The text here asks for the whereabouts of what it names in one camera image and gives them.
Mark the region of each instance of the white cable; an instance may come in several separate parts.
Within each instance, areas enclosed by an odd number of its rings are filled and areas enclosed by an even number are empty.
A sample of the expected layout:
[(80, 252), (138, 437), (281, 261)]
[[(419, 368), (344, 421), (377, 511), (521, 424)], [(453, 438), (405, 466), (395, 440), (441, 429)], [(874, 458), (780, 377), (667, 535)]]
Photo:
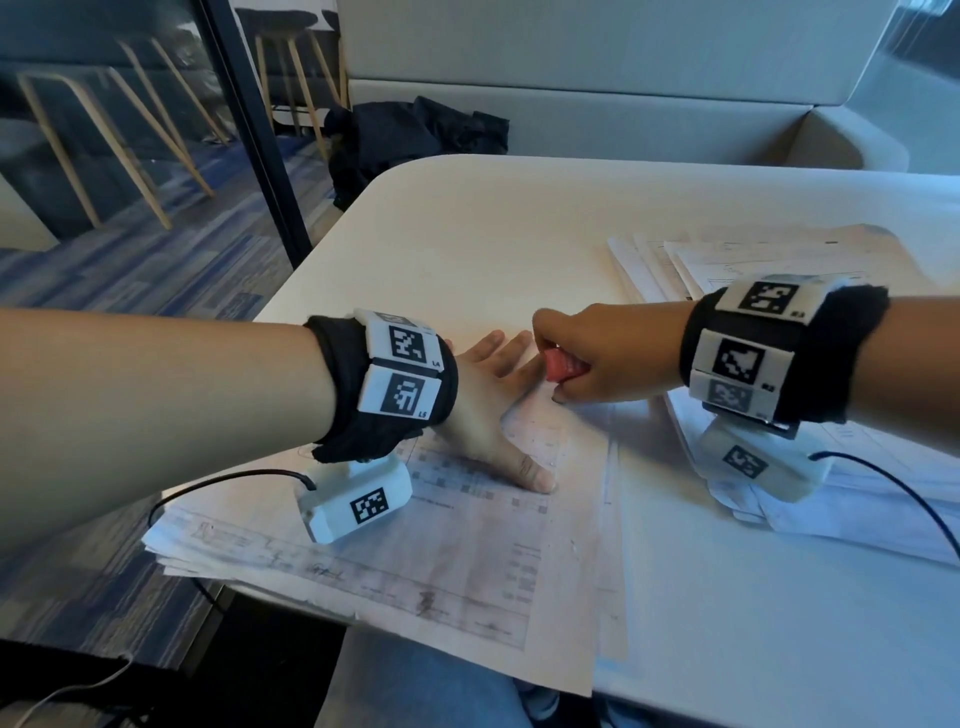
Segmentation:
[(30, 707), (30, 710), (24, 713), (20, 717), (20, 719), (14, 724), (13, 728), (23, 728), (23, 726), (27, 724), (27, 721), (34, 716), (34, 713), (36, 713), (37, 710), (39, 710), (42, 706), (49, 703), (55, 697), (59, 695), (63, 695), (65, 692), (88, 691), (88, 690), (92, 690), (93, 688), (102, 688), (107, 683), (113, 682), (118, 677), (120, 677), (120, 675), (126, 672), (130, 668), (130, 666), (133, 664), (133, 655), (130, 652), (122, 652), (120, 654), (120, 657), (125, 658), (127, 660), (127, 663), (124, 666), (122, 666), (120, 669), (118, 669), (116, 672), (114, 672), (112, 675), (110, 675), (109, 677), (105, 677), (99, 683), (94, 683), (93, 685), (67, 685), (64, 688), (57, 688), (56, 690), (51, 692), (49, 695), (47, 695), (45, 698), (40, 700), (40, 702), (34, 703), (34, 705)]

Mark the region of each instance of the gray couch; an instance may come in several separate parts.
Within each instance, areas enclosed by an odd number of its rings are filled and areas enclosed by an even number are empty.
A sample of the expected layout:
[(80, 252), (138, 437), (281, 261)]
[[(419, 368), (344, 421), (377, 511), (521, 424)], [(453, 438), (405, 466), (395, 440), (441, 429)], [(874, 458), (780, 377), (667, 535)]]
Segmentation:
[(842, 105), (896, 0), (340, 0), (350, 98), (511, 120), (511, 154), (904, 171)]

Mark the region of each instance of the wooden stool leg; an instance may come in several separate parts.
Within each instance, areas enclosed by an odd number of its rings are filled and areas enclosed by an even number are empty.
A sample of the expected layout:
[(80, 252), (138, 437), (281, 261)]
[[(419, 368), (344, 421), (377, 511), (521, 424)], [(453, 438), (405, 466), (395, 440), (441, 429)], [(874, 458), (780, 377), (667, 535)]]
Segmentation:
[(310, 36), (310, 45), (313, 46), (313, 55), (316, 56), (317, 61), (320, 62), (320, 68), (324, 72), (326, 85), (330, 89), (330, 95), (333, 96), (333, 103), (337, 106), (342, 106), (343, 104), (340, 103), (340, 94), (337, 93), (337, 86), (333, 83), (333, 76), (330, 75), (330, 66), (326, 64), (324, 49), (320, 47), (320, 42), (312, 32), (307, 31), (306, 34)]
[(263, 38), (253, 39), (256, 46), (256, 65), (260, 72), (260, 96), (263, 98), (263, 109), (267, 112), (267, 121), (270, 122), (270, 131), (274, 130), (274, 109), (270, 105), (270, 79), (267, 76), (267, 57), (263, 51)]
[(340, 104), (344, 109), (350, 109), (349, 89), (347, 88), (347, 59), (344, 58), (344, 39), (337, 38), (337, 54), (340, 63)]
[(170, 223), (170, 218), (167, 217), (167, 213), (163, 211), (163, 207), (160, 206), (160, 202), (156, 198), (153, 190), (150, 188), (150, 185), (146, 182), (146, 180), (144, 180), (143, 174), (139, 169), (137, 169), (139, 162), (133, 155), (133, 152), (124, 148), (123, 143), (120, 141), (120, 138), (112, 128), (113, 125), (110, 122), (107, 113), (100, 109), (97, 102), (93, 99), (83, 84), (67, 78), (66, 76), (62, 76), (61, 74), (50, 74), (49, 78), (56, 79), (57, 81), (67, 84), (70, 90), (73, 91), (74, 95), (77, 97), (77, 100), (81, 103), (81, 106), (84, 107), (87, 116), (90, 117), (90, 120), (94, 123), (94, 125), (97, 127), (97, 130), (104, 138), (104, 141), (107, 143), (111, 151), (116, 155), (117, 159), (120, 160), (120, 163), (123, 165), (124, 169), (127, 170), (127, 174), (130, 175), (130, 179), (133, 181), (133, 184), (135, 184), (136, 188), (140, 190), (140, 194), (143, 195), (143, 199), (147, 201), (147, 205), (149, 205), (150, 209), (154, 211), (156, 218), (160, 221), (160, 225), (167, 230), (170, 230), (173, 227), (173, 225)]
[(297, 69), (297, 78), (300, 79), (300, 90), (303, 92), (303, 100), (306, 102), (307, 113), (310, 114), (310, 123), (313, 125), (313, 132), (317, 135), (317, 148), (320, 149), (320, 156), (325, 162), (330, 161), (330, 154), (324, 144), (324, 136), (320, 132), (320, 123), (317, 121), (317, 111), (313, 108), (313, 98), (310, 96), (310, 86), (306, 84), (306, 76), (303, 74), (303, 63), (300, 61), (300, 54), (297, 52), (297, 41), (295, 38), (287, 40), (287, 48), (290, 49), (290, 58), (293, 59), (294, 68)]
[(287, 92), (287, 103), (290, 104), (290, 115), (294, 118), (294, 129), (297, 136), (300, 136), (300, 115), (297, 113), (297, 104), (294, 101), (294, 88), (290, 83), (290, 75), (287, 73), (287, 61), (283, 58), (285, 50), (278, 40), (274, 40), (276, 46), (276, 57), (280, 59), (280, 73), (283, 75), (283, 88)]
[(77, 170), (74, 169), (73, 162), (70, 161), (70, 156), (67, 155), (66, 149), (63, 148), (63, 143), (60, 141), (60, 137), (57, 136), (57, 131), (54, 129), (53, 124), (50, 123), (50, 119), (47, 117), (47, 112), (40, 103), (40, 98), (36, 95), (33, 84), (31, 84), (30, 79), (28, 79), (22, 73), (18, 73), (16, 75), (16, 79), (20, 82), (20, 88), (23, 90), (23, 95), (27, 99), (27, 104), (30, 105), (30, 109), (34, 113), (34, 118), (36, 119), (37, 124), (40, 125), (43, 135), (47, 137), (47, 141), (50, 142), (50, 146), (54, 150), (54, 155), (57, 157), (57, 161), (60, 163), (60, 168), (63, 170), (63, 174), (66, 175), (67, 180), (70, 182), (70, 186), (73, 187), (73, 191), (80, 199), (80, 204), (84, 208), (84, 212), (86, 213), (87, 219), (90, 221), (90, 225), (92, 225), (94, 228), (101, 228), (103, 223), (100, 222), (100, 217), (97, 215), (97, 210), (94, 208), (93, 203), (90, 202), (90, 198), (86, 194), (84, 183), (80, 181), (80, 176), (77, 174)]
[(120, 72), (116, 68), (111, 68), (109, 70), (110, 76), (113, 77), (113, 80), (120, 90), (124, 92), (130, 103), (133, 104), (133, 107), (140, 112), (140, 115), (143, 116), (144, 120), (150, 125), (150, 128), (156, 132), (156, 135), (160, 137), (164, 144), (167, 145), (167, 148), (174, 153), (174, 156), (180, 160), (180, 163), (186, 167), (187, 172), (190, 173), (190, 176), (197, 181), (197, 184), (201, 189), (210, 197), (215, 197), (216, 193), (206, 183), (206, 180), (200, 174), (200, 170), (197, 169), (196, 165), (193, 163), (193, 159), (188, 155), (183, 149), (178, 146), (177, 142), (164, 131), (163, 127), (160, 126), (160, 122), (156, 120), (156, 117), (150, 113), (150, 110), (147, 109), (146, 105), (140, 100), (140, 97), (136, 95), (136, 92), (130, 88), (130, 85), (124, 80), (124, 77), (120, 75)]
[(186, 82), (186, 79), (183, 78), (183, 74), (180, 73), (180, 71), (174, 65), (174, 62), (171, 61), (170, 57), (167, 55), (167, 52), (163, 50), (163, 46), (160, 45), (160, 41), (152, 37), (150, 38), (150, 42), (154, 45), (154, 48), (156, 48), (156, 51), (160, 54), (160, 57), (163, 59), (163, 62), (167, 64), (167, 68), (169, 68), (173, 72), (174, 76), (180, 82), (180, 85), (183, 86), (183, 90), (186, 91), (186, 95), (190, 97), (190, 101), (192, 101), (193, 105), (197, 107), (197, 111), (200, 112), (200, 116), (204, 118), (206, 125), (213, 132), (213, 135), (220, 140), (221, 144), (227, 144), (229, 142), (229, 140), (227, 139), (227, 135), (221, 131), (220, 127), (217, 126), (217, 122), (215, 122), (213, 120), (213, 117), (210, 116), (210, 112), (207, 111), (204, 105), (200, 103), (200, 99), (197, 98), (197, 94), (193, 92), (193, 89), (190, 87), (190, 84), (188, 84)]
[(140, 65), (140, 59), (133, 52), (133, 49), (130, 47), (130, 45), (121, 40), (118, 40), (117, 42), (120, 44), (120, 47), (123, 48), (124, 53), (127, 54), (127, 58), (130, 59), (130, 63), (133, 66), (133, 70), (136, 72), (137, 78), (140, 79), (140, 83), (142, 83), (144, 88), (147, 89), (147, 95), (150, 96), (150, 100), (154, 102), (154, 107), (156, 108), (157, 113), (160, 114), (160, 118), (163, 119), (163, 123), (166, 126), (167, 131), (170, 132), (170, 135), (177, 141), (177, 145), (183, 150), (183, 153), (189, 156), (190, 152), (187, 150), (186, 144), (183, 142), (183, 137), (180, 136), (180, 130), (177, 128), (177, 125), (174, 124), (174, 120), (167, 111), (167, 108), (163, 106), (163, 102), (160, 100), (159, 94), (156, 93), (156, 88), (154, 88), (154, 85), (151, 83), (150, 77), (147, 76), (146, 71), (143, 70), (143, 66)]

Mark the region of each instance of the black cable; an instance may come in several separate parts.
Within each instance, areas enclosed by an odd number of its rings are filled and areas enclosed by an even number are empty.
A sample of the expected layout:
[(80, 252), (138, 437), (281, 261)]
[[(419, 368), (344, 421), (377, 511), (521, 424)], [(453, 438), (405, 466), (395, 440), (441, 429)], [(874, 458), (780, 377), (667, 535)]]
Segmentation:
[[(158, 500), (154, 504), (154, 507), (150, 509), (150, 513), (147, 514), (147, 528), (150, 528), (154, 524), (154, 516), (156, 515), (156, 512), (171, 500), (175, 500), (180, 496), (185, 496), (188, 493), (193, 493), (194, 491), (205, 488), (208, 485), (213, 485), (214, 483), (222, 483), (225, 480), (233, 480), (234, 478), (248, 477), (250, 475), (289, 475), (290, 477), (294, 477), (299, 480), (303, 484), (303, 487), (308, 491), (317, 490), (317, 486), (314, 484), (314, 482), (303, 473), (298, 473), (297, 471), (286, 471), (280, 468), (260, 468), (252, 471), (239, 471), (237, 473), (217, 475), (216, 477), (210, 477), (207, 480), (201, 480), (199, 483), (188, 485), (186, 488), (181, 488), (176, 493), (172, 493), (169, 496)], [(190, 581), (193, 582), (193, 585), (197, 588), (197, 591), (200, 592), (201, 596), (210, 602), (210, 606), (213, 607), (215, 611), (217, 611), (220, 615), (225, 615), (227, 613), (227, 610), (220, 606), (214, 596), (206, 590), (203, 584), (200, 583), (200, 579), (191, 578)]]
[(193, 582), (193, 585), (197, 588), (197, 591), (200, 592), (200, 595), (204, 599), (206, 599), (208, 602), (210, 602), (210, 606), (213, 607), (214, 612), (217, 612), (221, 615), (225, 615), (227, 613), (226, 609), (224, 609), (222, 606), (217, 604), (217, 597), (215, 597), (210, 592), (208, 592), (206, 590), (206, 587), (200, 583), (200, 579), (190, 577), (190, 581)]
[(279, 468), (262, 468), (253, 471), (239, 471), (237, 473), (227, 473), (226, 475), (217, 475), (216, 477), (208, 478), (207, 480), (201, 480), (199, 483), (194, 483), (193, 485), (188, 485), (186, 488), (181, 488), (176, 493), (172, 493), (167, 497), (161, 498), (158, 500), (154, 507), (150, 509), (150, 513), (147, 514), (147, 528), (150, 528), (154, 524), (154, 515), (160, 508), (165, 506), (171, 500), (179, 498), (180, 496), (185, 496), (188, 493), (193, 493), (194, 491), (199, 491), (201, 488), (205, 488), (208, 485), (213, 485), (214, 483), (222, 483), (225, 480), (233, 480), (238, 477), (248, 477), (250, 475), (289, 475), (294, 477), (303, 483), (303, 487), (308, 491), (317, 490), (317, 486), (314, 485), (313, 481), (308, 478), (303, 473), (298, 473), (297, 471), (285, 471)]
[(845, 460), (852, 460), (854, 463), (859, 463), (866, 468), (870, 468), (870, 470), (883, 475), (883, 477), (887, 478), (890, 482), (899, 485), (908, 496), (920, 503), (920, 507), (926, 511), (927, 515), (933, 519), (938, 526), (940, 526), (940, 530), (944, 532), (944, 536), (947, 537), (950, 545), (953, 546), (953, 552), (956, 553), (957, 558), (960, 559), (960, 544), (957, 543), (953, 532), (950, 530), (949, 526), (944, 523), (944, 520), (940, 518), (940, 514), (933, 510), (933, 508), (930, 507), (930, 504), (927, 503), (921, 496), (919, 496), (917, 492), (913, 490), (913, 488), (904, 483), (895, 475), (887, 473), (879, 465), (874, 465), (870, 461), (864, 460), (862, 457), (857, 457), (856, 455), (847, 455), (845, 452), (834, 452), (832, 450), (821, 450), (820, 452), (814, 452), (812, 455), (810, 455), (809, 459), (816, 462), (817, 460), (823, 460), (825, 457), (842, 457)]

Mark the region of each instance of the white device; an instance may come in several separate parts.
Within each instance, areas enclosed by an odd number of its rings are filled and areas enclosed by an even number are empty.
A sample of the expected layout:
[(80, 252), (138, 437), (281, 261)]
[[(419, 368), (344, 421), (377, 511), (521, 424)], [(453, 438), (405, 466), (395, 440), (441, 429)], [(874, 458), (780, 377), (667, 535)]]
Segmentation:
[(331, 544), (388, 516), (413, 494), (407, 466), (393, 453), (366, 463), (313, 461), (304, 472), (317, 490), (299, 496), (297, 505), (307, 533), (317, 544)]
[(829, 459), (808, 459), (823, 446), (802, 428), (794, 440), (785, 440), (764, 427), (718, 415), (700, 436), (700, 447), (718, 474), (745, 477), (788, 503), (813, 493), (830, 470)]

